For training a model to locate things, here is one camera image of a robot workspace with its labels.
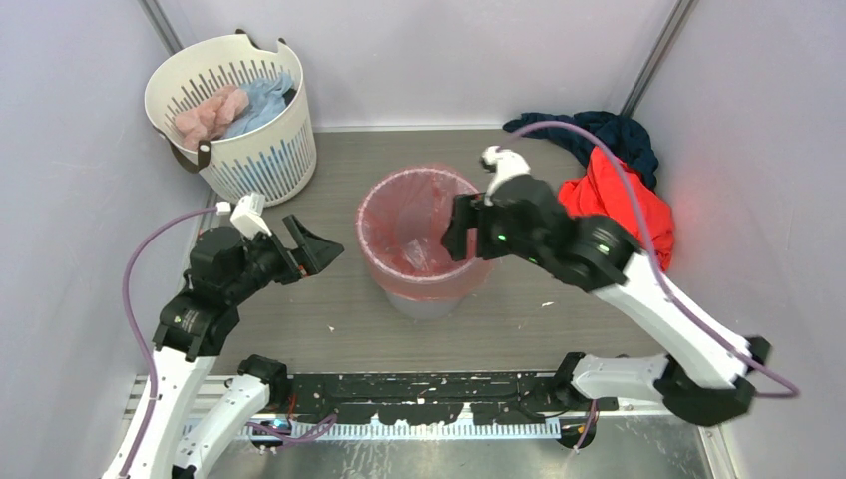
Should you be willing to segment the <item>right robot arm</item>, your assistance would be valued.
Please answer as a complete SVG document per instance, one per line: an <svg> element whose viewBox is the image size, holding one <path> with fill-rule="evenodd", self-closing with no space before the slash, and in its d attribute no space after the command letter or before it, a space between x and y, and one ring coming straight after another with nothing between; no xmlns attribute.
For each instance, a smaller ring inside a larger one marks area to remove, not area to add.
<svg viewBox="0 0 846 479"><path fill-rule="evenodd" d="M519 175L492 194L456 196L442 245L455 260L519 257L621 311L662 347L641 358L567 354L551 385L564 408L643 400L706 427L749 412L756 390L748 373L767 358L769 342L736 335L706 314L692 320L689 299L615 220L572 217L545 182Z"/></svg>

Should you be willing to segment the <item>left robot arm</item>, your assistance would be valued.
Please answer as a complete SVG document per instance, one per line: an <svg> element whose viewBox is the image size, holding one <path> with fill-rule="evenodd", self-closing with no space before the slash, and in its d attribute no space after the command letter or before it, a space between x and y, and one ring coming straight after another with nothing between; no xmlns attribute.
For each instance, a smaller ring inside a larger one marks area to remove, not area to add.
<svg viewBox="0 0 846 479"><path fill-rule="evenodd" d="M162 309L151 346L144 394L106 478L206 478L248 421L284 408L292 394L285 364L254 354L229 390L190 431L184 426L228 336L238 308L265 287L317 275L344 252L342 244L307 229L296 216L283 245L262 219L242 229L201 233L184 272L184 287Z"/></svg>

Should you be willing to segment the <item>red plastic trash bag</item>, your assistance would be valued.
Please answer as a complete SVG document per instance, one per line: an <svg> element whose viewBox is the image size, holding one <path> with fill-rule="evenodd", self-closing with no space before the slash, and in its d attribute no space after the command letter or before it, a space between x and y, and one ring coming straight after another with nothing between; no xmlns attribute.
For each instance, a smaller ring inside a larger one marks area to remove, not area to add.
<svg viewBox="0 0 846 479"><path fill-rule="evenodd" d="M397 170L372 187L357 209L355 229L376 283L416 301L460 299L479 288L495 264L454 261L441 245L454 197L477 192L444 165Z"/></svg>

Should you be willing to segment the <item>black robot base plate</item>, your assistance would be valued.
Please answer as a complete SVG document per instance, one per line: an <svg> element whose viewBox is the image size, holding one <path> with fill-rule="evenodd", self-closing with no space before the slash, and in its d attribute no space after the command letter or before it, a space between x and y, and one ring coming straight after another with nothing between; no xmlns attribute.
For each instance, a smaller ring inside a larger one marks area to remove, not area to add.
<svg viewBox="0 0 846 479"><path fill-rule="evenodd" d="M412 426L452 424L464 409L477 426L540 423L573 412L587 413L587 403L561 401L553 375L543 371L295 374L288 391L271 395L262 413L303 421L330 414L340 425Z"/></svg>

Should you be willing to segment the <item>grey plastic trash bin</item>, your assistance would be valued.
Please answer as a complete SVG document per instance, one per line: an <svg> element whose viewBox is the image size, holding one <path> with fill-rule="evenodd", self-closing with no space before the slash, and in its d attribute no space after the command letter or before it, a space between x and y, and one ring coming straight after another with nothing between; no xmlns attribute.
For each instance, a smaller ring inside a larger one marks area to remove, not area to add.
<svg viewBox="0 0 846 479"><path fill-rule="evenodd" d="M462 302L462 298L417 300L402 295L386 293L388 302L401 314L415 320L432 320L447 317Z"/></svg>

